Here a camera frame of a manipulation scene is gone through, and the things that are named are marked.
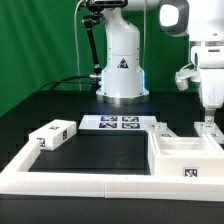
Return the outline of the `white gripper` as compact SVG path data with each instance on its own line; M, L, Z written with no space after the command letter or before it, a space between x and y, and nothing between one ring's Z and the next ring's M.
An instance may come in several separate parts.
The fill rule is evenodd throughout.
M215 110L224 104L224 46L194 46L191 62L200 78L199 95L205 109L205 123L213 124Z

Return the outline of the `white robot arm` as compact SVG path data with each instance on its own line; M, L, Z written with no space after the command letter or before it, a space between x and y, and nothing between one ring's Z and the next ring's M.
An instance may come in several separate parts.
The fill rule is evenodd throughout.
M214 122L215 111L224 105L224 0L87 0L92 25L102 22L107 37L107 64L97 73L100 99L120 103L149 94L139 64L140 33L122 17L123 10L159 9L159 24L170 36L189 37L190 63L175 75L179 89L187 81L199 84L205 122Z

